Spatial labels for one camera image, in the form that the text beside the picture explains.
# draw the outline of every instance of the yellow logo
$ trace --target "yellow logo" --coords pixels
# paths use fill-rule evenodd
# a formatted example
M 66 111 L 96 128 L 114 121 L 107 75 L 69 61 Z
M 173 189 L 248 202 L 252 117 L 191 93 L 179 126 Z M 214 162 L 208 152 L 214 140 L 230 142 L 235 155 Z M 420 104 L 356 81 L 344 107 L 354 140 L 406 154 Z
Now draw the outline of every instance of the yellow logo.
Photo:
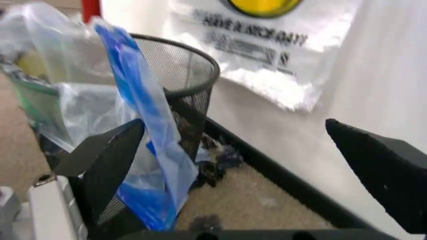
M 274 18 L 288 13 L 302 0 L 228 0 L 239 12 L 257 18 Z

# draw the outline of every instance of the trash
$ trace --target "trash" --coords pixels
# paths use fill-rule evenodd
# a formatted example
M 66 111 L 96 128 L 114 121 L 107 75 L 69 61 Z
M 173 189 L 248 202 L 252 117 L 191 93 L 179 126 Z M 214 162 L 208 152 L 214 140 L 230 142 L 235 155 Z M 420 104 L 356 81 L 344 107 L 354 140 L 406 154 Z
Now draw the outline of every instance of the trash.
M 207 183 L 212 188 L 217 186 L 217 182 L 222 180 L 226 174 L 225 169 L 221 168 L 212 161 L 201 161 L 198 165 L 198 176 L 191 189 L 200 188 Z
M 242 166 L 243 157 L 239 151 L 230 145 L 223 145 L 223 152 L 216 156 L 216 162 L 220 169 L 230 169 Z
M 205 149 L 216 149 L 218 147 L 215 141 L 205 133 L 201 137 L 201 144 Z
M 209 152 L 200 145 L 197 150 L 197 155 L 195 156 L 195 163 L 199 162 L 209 162 L 212 161 L 212 157 Z
M 220 217 L 216 214 L 198 216 L 190 223 L 188 230 L 192 232 L 211 232 L 223 229 Z

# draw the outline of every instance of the white plastic bag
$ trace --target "white plastic bag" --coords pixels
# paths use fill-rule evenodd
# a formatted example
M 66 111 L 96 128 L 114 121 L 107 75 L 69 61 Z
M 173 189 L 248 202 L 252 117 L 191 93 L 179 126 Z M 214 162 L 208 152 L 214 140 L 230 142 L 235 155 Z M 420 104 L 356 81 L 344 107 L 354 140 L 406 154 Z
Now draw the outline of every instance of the white plastic bag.
M 163 35 L 207 52 L 222 77 L 280 107 L 311 111 L 360 3 L 169 0 Z

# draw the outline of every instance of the green object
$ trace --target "green object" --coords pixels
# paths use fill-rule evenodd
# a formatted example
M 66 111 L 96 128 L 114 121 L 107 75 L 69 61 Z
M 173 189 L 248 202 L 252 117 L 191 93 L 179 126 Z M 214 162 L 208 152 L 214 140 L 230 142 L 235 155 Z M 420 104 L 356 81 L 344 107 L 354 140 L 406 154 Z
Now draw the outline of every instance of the green object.
M 3 72 L 12 83 L 19 105 L 33 127 L 47 126 L 57 137 L 68 140 L 67 129 L 61 115 L 58 88 L 38 78 L 25 75 L 16 65 L 7 64 Z

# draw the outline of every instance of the red object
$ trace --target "red object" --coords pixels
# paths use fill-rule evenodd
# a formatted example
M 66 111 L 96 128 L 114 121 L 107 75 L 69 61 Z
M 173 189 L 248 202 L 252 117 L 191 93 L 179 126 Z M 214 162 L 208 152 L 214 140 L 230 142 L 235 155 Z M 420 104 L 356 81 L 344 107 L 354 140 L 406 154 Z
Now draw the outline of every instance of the red object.
M 81 0 L 83 22 L 88 23 L 92 16 L 101 16 L 100 0 Z

